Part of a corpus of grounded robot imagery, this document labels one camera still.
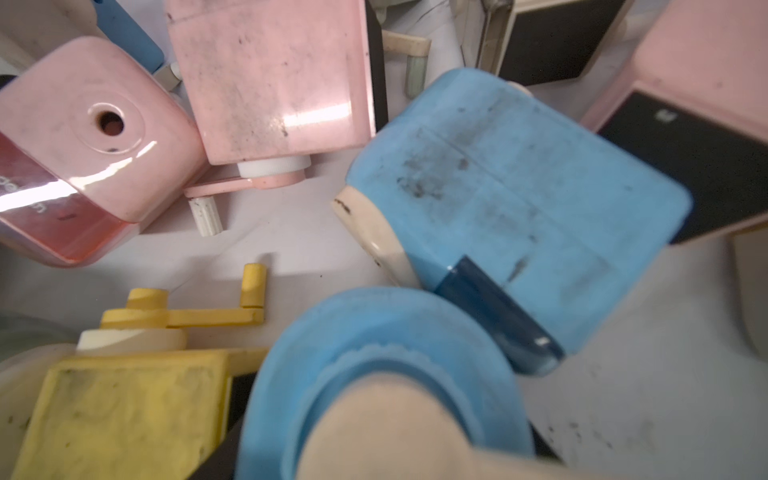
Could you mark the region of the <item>cream pencil sharpener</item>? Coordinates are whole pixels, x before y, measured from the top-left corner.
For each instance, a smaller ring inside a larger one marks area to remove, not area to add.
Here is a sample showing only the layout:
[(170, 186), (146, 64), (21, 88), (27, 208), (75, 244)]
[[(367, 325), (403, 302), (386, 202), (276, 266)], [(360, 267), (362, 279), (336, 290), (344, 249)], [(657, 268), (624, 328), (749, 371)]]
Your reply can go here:
[(525, 87), (574, 80), (591, 68), (631, 1), (482, 1), (469, 65)]

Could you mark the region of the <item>pink square pencil sharpener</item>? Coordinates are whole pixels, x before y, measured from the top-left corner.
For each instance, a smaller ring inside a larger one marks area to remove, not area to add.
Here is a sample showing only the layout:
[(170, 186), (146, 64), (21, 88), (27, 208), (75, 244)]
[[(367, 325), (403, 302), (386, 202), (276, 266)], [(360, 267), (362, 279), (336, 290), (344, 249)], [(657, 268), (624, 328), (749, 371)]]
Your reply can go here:
[(83, 36), (1, 91), (1, 242), (91, 264), (208, 168), (194, 120), (117, 45)]

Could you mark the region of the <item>pink lever pencil sharpener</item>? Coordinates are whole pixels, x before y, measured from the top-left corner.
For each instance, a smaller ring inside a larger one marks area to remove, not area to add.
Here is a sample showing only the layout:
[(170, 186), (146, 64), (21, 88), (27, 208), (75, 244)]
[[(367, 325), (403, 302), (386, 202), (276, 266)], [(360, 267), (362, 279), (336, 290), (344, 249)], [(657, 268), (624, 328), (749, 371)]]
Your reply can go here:
[(674, 243), (766, 222), (766, 2), (669, 2), (581, 123), (690, 192)]

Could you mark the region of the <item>blue lever pencil sharpener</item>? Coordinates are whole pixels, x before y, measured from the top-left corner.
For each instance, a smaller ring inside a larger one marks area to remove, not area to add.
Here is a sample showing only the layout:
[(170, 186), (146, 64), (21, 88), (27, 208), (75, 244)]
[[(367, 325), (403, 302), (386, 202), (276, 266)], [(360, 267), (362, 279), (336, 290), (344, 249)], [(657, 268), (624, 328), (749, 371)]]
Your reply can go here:
[(515, 374), (468, 314), (422, 290), (346, 291), (259, 369), (238, 479), (576, 479), (539, 459)]

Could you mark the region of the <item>blue round-front pencil sharpener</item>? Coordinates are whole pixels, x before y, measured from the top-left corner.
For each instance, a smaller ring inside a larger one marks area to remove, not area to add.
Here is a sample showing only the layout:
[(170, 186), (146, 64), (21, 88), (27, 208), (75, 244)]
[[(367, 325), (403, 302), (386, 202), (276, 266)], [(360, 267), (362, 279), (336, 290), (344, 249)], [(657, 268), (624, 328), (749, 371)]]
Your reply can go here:
[(522, 89), (461, 68), (376, 134), (332, 207), (395, 284), (463, 309), (516, 372), (544, 376), (585, 346), (692, 204)]

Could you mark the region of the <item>light blue pencil sharpener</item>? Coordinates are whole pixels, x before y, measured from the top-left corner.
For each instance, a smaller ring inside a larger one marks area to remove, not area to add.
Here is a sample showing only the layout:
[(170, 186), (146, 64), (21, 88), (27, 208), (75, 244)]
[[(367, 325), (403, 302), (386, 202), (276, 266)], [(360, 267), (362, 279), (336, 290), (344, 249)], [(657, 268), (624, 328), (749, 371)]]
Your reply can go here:
[(166, 91), (181, 84), (178, 65), (165, 63), (161, 48), (117, 1), (93, 0), (91, 4), (101, 32), (151, 73)]

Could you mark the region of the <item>sage green cube sharpener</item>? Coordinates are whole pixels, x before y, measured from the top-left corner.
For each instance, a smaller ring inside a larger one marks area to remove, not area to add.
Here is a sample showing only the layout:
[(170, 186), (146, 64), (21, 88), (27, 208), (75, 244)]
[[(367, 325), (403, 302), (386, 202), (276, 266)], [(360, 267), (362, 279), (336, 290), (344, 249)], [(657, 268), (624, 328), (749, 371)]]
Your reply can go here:
[(1, 314), (1, 477), (11, 477), (50, 366), (74, 353), (78, 334), (59, 323)]

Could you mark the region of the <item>mint green pencil sharpener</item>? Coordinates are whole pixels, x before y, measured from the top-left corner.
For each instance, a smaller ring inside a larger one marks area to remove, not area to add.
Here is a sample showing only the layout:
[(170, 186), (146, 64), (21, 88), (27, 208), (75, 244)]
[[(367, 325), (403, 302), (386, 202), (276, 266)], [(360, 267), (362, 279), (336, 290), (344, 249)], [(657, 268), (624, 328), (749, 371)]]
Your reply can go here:
[(369, 70), (370, 91), (373, 102), (386, 91), (384, 55), (392, 53), (406, 58), (404, 94), (408, 99), (415, 99), (422, 93), (426, 84), (428, 57), (431, 40), (409, 34), (397, 33), (382, 28), (380, 16), (386, 16), (390, 6), (404, 4), (404, 1), (363, 1), (363, 27), (366, 39), (364, 65)]

